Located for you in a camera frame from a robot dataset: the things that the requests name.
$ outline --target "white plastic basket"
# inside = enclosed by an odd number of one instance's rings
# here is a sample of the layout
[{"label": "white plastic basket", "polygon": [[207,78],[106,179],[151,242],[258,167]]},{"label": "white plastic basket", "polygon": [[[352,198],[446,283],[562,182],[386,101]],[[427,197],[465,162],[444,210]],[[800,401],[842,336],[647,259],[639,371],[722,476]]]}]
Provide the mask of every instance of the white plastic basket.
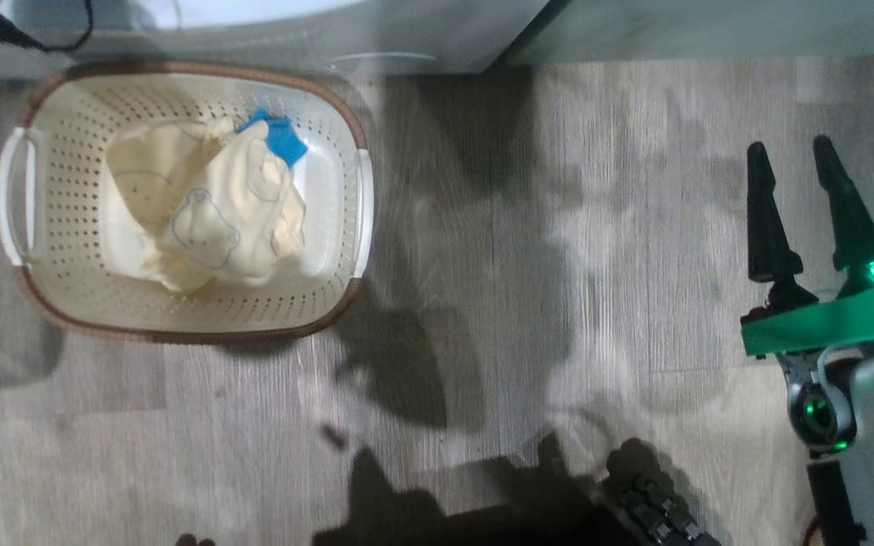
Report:
[{"label": "white plastic basket", "polygon": [[[145,121],[246,120],[258,108],[291,118],[309,146],[294,169],[306,204],[298,266],[265,287],[211,283],[188,295],[112,272],[129,266],[119,263],[122,203],[104,162],[115,134]],[[353,299],[372,231],[360,124],[338,97],[298,77],[174,62],[73,69],[36,91],[0,158],[3,247],[46,318],[75,331],[177,343],[307,335]]]}]

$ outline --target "brown basket rim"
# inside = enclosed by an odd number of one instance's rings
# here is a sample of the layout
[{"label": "brown basket rim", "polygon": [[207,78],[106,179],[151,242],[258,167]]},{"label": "brown basket rim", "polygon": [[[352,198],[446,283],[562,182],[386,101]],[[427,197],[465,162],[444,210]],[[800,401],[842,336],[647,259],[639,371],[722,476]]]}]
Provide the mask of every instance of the brown basket rim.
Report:
[{"label": "brown basket rim", "polygon": [[[177,61],[128,61],[102,64],[76,66],[65,70],[39,84],[29,98],[29,103],[18,120],[18,127],[28,128],[35,120],[42,104],[46,102],[53,91],[63,84],[82,80],[84,77],[119,76],[119,75],[142,75],[142,74],[192,74],[197,76],[235,77],[239,80],[252,80],[260,83],[273,83],[276,86],[292,87],[306,93],[312,93],[325,100],[336,108],[346,121],[350,132],[353,134],[355,145],[358,149],[366,149],[366,135],[363,132],[360,120],[353,110],[335,93],[320,84],[305,80],[302,77],[288,76],[257,70],[232,66],[219,66],[197,62]],[[119,326],[97,325],[95,322],[81,321],[70,317],[56,309],[42,295],[42,291],[36,286],[28,267],[20,265],[15,267],[15,277],[27,299],[39,309],[49,322],[66,331],[73,331],[97,337],[116,339],[121,341],[139,341],[150,343],[183,343],[183,344],[222,344],[222,343],[246,343],[261,341],[278,341],[298,339],[321,331],[327,326],[333,325],[346,308],[349,308],[362,286],[361,279],[350,279],[346,286],[343,297],[336,303],[329,313],[319,317],[308,325],[296,326],[296,328],[270,329],[270,331],[248,332],[172,332],[151,331],[145,328],[119,328]]]}]

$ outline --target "basket handle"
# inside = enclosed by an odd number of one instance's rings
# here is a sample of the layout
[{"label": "basket handle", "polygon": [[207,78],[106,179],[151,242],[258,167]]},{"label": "basket handle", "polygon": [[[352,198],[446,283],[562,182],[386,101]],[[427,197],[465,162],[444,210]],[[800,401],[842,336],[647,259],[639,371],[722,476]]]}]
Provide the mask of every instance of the basket handle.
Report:
[{"label": "basket handle", "polygon": [[27,252],[32,248],[35,228],[35,191],[36,191],[36,143],[29,131],[16,127],[6,139],[0,155],[0,239],[2,248],[9,256],[9,262],[14,266],[24,264],[24,253],[20,251],[18,237],[15,234],[15,224],[11,214],[11,184],[15,152],[22,143],[27,144],[25,155],[25,221],[27,222]]},{"label": "basket handle", "polygon": [[357,176],[360,177],[357,196],[357,248],[355,256],[357,263],[353,276],[360,279],[366,271],[366,263],[370,258],[370,244],[373,241],[373,163],[370,161],[370,152],[367,149],[358,149],[360,153],[360,168]]}]

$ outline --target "yellow cloth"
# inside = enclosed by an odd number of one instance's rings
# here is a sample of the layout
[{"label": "yellow cloth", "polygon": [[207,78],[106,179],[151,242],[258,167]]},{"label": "yellow cloth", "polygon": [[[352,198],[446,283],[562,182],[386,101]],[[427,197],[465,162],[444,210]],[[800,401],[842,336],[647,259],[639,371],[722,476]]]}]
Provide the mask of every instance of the yellow cloth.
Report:
[{"label": "yellow cloth", "polygon": [[259,286],[302,251],[305,205],[267,134],[263,121],[236,134],[221,118],[118,136],[107,165],[153,241],[143,246],[147,278],[184,293],[212,279]]}]

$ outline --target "wooden floor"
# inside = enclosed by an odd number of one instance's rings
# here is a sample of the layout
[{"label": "wooden floor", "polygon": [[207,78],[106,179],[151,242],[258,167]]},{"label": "wooden floor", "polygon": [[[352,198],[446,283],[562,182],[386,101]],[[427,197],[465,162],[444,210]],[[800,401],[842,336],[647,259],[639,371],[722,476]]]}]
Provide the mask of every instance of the wooden floor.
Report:
[{"label": "wooden floor", "polygon": [[[369,289],[335,328],[273,347],[63,334],[0,249],[0,544],[309,544],[350,518],[386,543],[433,507],[547,493],[492,471],[534,466],[543,438],[601,477],[634,436],[725,544],[800,543],[804,449],[779,369],[738,333],[766,294],[745,152],[766,143],[801,282],[830,293],[811,141],[832,136],[874,213],[874,59],[327,83],[377,191]],[[0,83],[0,148],[28,90]]]}]

